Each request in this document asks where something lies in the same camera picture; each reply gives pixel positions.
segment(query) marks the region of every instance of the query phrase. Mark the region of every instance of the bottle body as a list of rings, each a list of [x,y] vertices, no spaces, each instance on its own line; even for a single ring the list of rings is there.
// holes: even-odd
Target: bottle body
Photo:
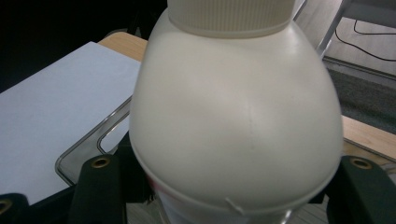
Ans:
[[[131,115],[134,153],[174,223],[281,222],[330,182],[341,156],[335,90],[293,22],[214,38],[179,30],[165,10]]]

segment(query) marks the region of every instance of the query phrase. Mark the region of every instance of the ribbed white cap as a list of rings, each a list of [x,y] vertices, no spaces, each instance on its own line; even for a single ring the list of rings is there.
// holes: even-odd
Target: ribbed white cap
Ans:
[[[170,21],[179,29],[212,37],[255,37],[282,30],[294,0],[168,0]]]

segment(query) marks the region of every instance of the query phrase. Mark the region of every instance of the white paper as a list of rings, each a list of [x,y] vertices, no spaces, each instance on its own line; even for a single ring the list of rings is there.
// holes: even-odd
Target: white paper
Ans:
[[[36,203],[67,188],[59,156],[134,90],[140,62],[88,43],[0,94],[0,194]]]

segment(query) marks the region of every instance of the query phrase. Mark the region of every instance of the black cable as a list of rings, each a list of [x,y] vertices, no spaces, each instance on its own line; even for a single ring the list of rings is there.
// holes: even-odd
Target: black cable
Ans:
[[[358,23],[358,21],[355,20],[355,25],[353,26],[353,30],[360,35],[396,35],[396,33],[363,33],[363,32],[359,32],[356,30],[357,23]]]
[[[384,59],[384,58],[378,57],[378,56],[376,56],[376,55],[374,55],[374,54],[372,54],[372,53],[370,53],[370,52],[368,52],[368,51],[366,51],[366,50],[364,50],[364,49],[361,49],[360,47],[358,47],[358,46],[356,46],[356,45],[353,45],[353,44],[351,44],[351,43],[348,43],[348,42],[342,40],[342,39],[338,36],[338,34],[337,34],[337,29],[335,29],[335,36],[337,37],[337,39],[338,39],[339,41],[343,42],[344,44],[349,45],[349,46],[352,46],[352,47],[354,47],[354,48],[356,48],[356,49],[359,49],[359,50],[363,51],[364,53],[366,53],[366,54],[368,54],[368,55],[370,55],[370,56],[372,56],[372,57],[375,57],[375,58],[377,58],[377,59],[379,59],[379,60],[387,61],[387,62],[396,62],[396,60]]]

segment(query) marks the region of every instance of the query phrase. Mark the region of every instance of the screw hole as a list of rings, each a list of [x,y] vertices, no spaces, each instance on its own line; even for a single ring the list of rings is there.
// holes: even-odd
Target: screw hole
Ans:
[[[92,162],[91,167],[93,168],[102,168],[107,166],[110,163],[108,158],[99,158]]]
[[[359,168],[361,168],[363,170],[373,169],[372,164],[370,164],[367,161],[358,159],[358,158],[352,158],[352,159],[350,159],[350,162],[352,162],[352,164],[354,164],[355,166],[357,166],[357,167],[359,167]]]
[[[12,205],[12,201],[9,199],[0,200],[0,215],[5,213]]]

